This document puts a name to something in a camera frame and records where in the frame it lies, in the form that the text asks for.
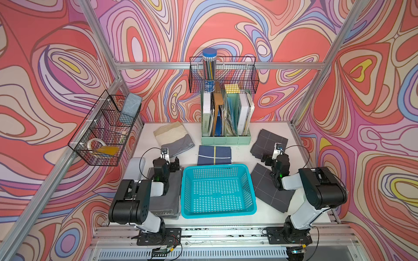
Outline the grey pillowcase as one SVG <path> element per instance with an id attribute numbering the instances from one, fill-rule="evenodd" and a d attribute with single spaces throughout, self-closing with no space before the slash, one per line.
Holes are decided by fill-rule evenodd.
<path id="1" fill-rule="evenodd" d="M 177 220 L 181 214 L 181 184 L 183 170 L 169 176 L 169 189 L 163 196 L 151 197 L 149 211 L 164 219 Z"/>

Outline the teal plastic basket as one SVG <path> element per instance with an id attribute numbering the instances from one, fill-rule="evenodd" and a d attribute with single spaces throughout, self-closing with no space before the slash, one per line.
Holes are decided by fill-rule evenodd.
<path id="1" fill-rule="evenodd" d="M 181 185 L 181 214 L 186 219 L 253 215 L 256 196 L 244 164 L 189 166 Z"/>

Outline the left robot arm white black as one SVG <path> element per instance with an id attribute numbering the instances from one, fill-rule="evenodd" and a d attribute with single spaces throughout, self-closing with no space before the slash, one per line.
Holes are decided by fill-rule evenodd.
<path id="1" fill-rule="evenodd" d="M 164 218 L 180 216 L 182 169 L 178 157 L 173 162 L 165 158 L 153 160 L 150 178 L 142 177 L 143 158 L 134 157 L 128 162 L 111 203 L 110 223 L 134 226 L 146 233 L 164 233 Z"/>

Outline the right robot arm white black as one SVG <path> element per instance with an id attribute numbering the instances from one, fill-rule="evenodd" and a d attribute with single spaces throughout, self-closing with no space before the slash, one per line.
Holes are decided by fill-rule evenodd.
<path id="1" fill-rule="evenodd" d="M 322 213 L 347 202 L 347 189 L 327 167 L 301 168 L 290 175 L 290 160 L 287 154 L 276 157 L 264 154 L 261 159 L 270 166 L 272 183 L 279 191 L 302 188 L 305 200 L 298 210 L 289 215 L 281 231 L 286 241 L 295 243 L 308 237 L 311 224 Z"/>

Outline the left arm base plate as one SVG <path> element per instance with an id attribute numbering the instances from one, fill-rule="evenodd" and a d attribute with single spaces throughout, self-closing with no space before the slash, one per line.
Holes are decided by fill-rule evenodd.
<path id="1" fill-rule="evenodd" d="M 163 232 L 159 233 L 139 231 L 139 234 L 131 239 L 136 240 L 138 246 L 176 246 L 181 241 L 181 235 L 181 228 L 166 228 Z"/>

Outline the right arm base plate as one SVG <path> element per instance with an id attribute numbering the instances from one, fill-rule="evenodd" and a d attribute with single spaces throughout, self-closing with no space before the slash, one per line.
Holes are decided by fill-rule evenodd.
<path id="1" fill-rule="evenodd" d="M 269 244 L 271 245 L 310 245 L 312 239 L 310 236 L 310 230 L 298 230 L 285 227 L 266 227 L 261 233 L 267 237 Z"/>

